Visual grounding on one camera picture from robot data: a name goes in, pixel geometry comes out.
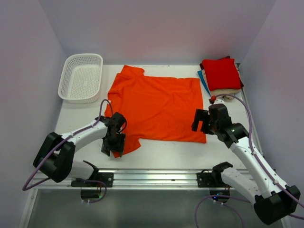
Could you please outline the orange t shirt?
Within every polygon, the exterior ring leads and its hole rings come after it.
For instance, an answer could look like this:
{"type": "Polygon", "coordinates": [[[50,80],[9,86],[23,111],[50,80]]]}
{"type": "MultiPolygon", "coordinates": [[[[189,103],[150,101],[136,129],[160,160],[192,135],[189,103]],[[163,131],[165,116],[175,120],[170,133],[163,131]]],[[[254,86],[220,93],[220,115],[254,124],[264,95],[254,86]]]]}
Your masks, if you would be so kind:
{"type": "Polygon", "coordinates": [[[107,97],[105,116],[118,112],[127,120],[123,154],[140,148],[140,139],[207,142],[191,128],[196,110],[203,108],[198,78],[146,76],[144,69],[125,65],[107,97]]]}

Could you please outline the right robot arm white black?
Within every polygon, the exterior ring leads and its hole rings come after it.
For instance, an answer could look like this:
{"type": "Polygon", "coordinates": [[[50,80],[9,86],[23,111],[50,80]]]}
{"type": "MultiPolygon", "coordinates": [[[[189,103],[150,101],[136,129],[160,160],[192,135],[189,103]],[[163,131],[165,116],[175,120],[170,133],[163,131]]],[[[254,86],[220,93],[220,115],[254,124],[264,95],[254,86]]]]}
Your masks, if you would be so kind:
{"type": "Polygon", "coordinates": [[[195,112],[192,130],[216,135],[244,164],[252,179],[245,177],[229,162],[220,163],[209,173],[197,173],[198,186],[230,186],[250,202],[259,219],[270,225],[286,216],[295,217],[300,204],[300,190],[289,186],[253,146],[249,132],[240,123],[233,123],[224,104],[213,104],[208,110],[195,112]]]}

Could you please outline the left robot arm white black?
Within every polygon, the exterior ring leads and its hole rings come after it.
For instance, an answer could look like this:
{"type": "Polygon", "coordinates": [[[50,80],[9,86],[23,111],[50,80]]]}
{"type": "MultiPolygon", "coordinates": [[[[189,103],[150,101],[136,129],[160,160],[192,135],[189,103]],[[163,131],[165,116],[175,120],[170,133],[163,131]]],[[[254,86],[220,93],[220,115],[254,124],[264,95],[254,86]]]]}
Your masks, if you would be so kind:
{"type": "Polygon", "coordinates": [[[122,129],[126,124],[125,117],[116,112],[111,117],[99,116],[85,127],[70,133],[52,132],[45,138],[33,165],[56,183],[74,178],[92,187],[99,181],[98,168],[87,161],[75,161],[75,153],[101,139],[102,153],[107,156],[117,153],[121,157],[126,138],[122,129]]]}

